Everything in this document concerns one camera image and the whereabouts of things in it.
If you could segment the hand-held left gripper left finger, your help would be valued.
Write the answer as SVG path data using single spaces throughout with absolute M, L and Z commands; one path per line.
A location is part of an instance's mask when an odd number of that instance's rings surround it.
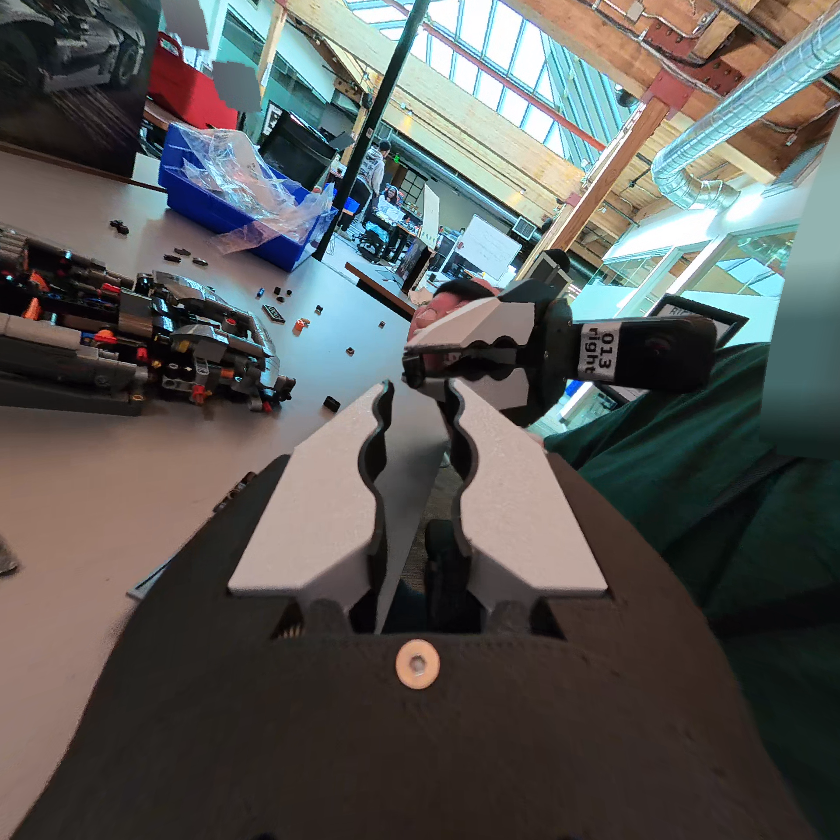
M 290 455 L 227 588 L 355 607 L 378 595 L 387 537 L 375 481 L 387 463 L 395 388 L 375 384 Z

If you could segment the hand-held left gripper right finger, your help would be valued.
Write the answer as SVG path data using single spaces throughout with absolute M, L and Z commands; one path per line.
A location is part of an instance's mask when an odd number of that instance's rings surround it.
M 445 415 L 464 482 L 453 515 L 468 592 L 483 607 L 604 595 L 604 574 L 543 447 L 460 380 L 445 384 Z

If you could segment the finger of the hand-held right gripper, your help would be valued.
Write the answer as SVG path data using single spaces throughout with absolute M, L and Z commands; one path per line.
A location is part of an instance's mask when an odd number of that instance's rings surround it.
M 444 361 L 514 361 L 526 348 L 536 324 L 533 302 L 498 297 L 470 301 L 406 342 L 405 357 Z
M 448 382 L 465 385 L 494 408 L 520 408 L 529 401 L 530 384 L 525 370 L 488 359 L 460 358 L 440 370 L 427 371 L 416 390 L 445 404 Z

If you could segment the grey toy brick car model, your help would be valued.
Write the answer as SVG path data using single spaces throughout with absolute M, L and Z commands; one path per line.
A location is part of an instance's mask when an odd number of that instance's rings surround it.
M 272 413 L 295 384 L 257 316 L 213 288 L 1 227 L 2 407 L 136 417 L 151 398 L 222 396 Z

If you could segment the toy car set box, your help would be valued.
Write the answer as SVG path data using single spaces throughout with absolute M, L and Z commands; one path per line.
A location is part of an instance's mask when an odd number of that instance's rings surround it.
M 159 1 L 2 1 L 2 143 L 130 176 L 160 22 Z

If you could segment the person's right hand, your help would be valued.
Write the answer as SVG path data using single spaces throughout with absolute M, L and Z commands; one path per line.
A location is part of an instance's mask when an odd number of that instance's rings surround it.
M 430 301 L 423 303 L 415 310 L 406 342 L 412 340 L 422 329 L 431 326 L 468 303 L 479 299 L 494 298 L 497 294 L 497 289 L 483 285 L 476 280 L 451 280 L 444 283 Z

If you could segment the whiteboard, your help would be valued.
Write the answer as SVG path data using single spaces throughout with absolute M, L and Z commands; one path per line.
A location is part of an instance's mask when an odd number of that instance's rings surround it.
M 453 249 L 453 259 L 473 266 L 490 280 L 502 282 L 519 256 L 521 245 L 478 215 L 473 215 Z

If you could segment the wooden-edged office desk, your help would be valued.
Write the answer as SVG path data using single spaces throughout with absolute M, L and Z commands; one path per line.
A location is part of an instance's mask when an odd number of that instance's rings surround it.
M 408 322 L 413 319 L 418 304 L 403 290 L 403 282 L 395 272 L 363 258 L 347 259 L 343 272 L 357 288 L 394 314 Z

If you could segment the white poster board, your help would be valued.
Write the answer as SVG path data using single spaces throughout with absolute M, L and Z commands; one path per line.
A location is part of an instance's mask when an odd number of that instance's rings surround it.
M 418 238 L 433 252 L 437 250 L 438 229 L 439 197 L 426 183 L 423 187 L 422 224 Z

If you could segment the person's green shirt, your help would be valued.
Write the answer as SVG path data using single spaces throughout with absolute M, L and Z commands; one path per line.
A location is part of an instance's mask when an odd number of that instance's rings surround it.
M 769 353 L 728 346 L 705 389 L 648 392 L 545 447 L 679 578 L 803 813 L 838 838 L 838 461 L 779 455 L 760 438 Z

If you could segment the wooden support column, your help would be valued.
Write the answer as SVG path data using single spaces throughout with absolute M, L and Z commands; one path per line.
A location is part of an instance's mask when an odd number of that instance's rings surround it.
M 602 153 L 593 173 L 586 177 L 583 192 L 577 198 L 570 198 L 531 255 L 525 259 L 515 281 L 526 278 L 542 252 L 561 249 L 567 253 L 570 250 L 586 223 L 613 189 L 618 177 L 655 133 L 669 111 L 670 106 L 657 97 L 651 97 L 638 106 L 617 138 Z

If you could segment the black display screen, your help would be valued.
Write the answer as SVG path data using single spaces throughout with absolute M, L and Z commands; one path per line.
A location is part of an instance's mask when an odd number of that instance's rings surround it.
M 294 113 L 283 111 L 261 141 L 259 153 L 273 170 L 311 191 L 321 184 L 336 150 L 319 131 Z

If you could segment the scattered small black toy bricks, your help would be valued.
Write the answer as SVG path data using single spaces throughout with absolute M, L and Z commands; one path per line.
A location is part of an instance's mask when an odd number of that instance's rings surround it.
M 106 212 L 98 233 L 98 245 L 114 252 L 102 260 L 119 273 L 169 270 L 257 313 L 284 359 L 297 353 L 308 361 L 322 356 L 335 364 L 378 364 L 395 361 L 400 353 L 401 320 L 315 259 L 287 272 L 246 252 L 214 255 L 208 232 L 170 210 L 152 219 L 130 218 L 126 210 Z M 275 307 L 286 323 L 271 322 L 264 304 Z M 293 325 L 301 318 L 311 324 L 295 334 Z

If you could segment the red bag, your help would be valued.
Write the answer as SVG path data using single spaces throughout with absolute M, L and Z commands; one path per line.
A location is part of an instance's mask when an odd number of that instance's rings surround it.
M 198 130 L 236 130 L 238 112 L 217 94 L 212 78 L 188 65 L 183 48 L 160 31 L 150 70 L 148 95 L 156 104 Z

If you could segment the silver spiral ventilation duct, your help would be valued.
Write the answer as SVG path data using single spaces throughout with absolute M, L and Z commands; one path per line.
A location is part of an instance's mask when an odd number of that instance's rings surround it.
M 685 210 L 729 209 L 740 191 L 722 180 L 700 180 L 688 172 L 688 166 L 838 64 L 839 3 L 835 3 L 705 117 L 657 152 L 651 174 L 662 197 Z

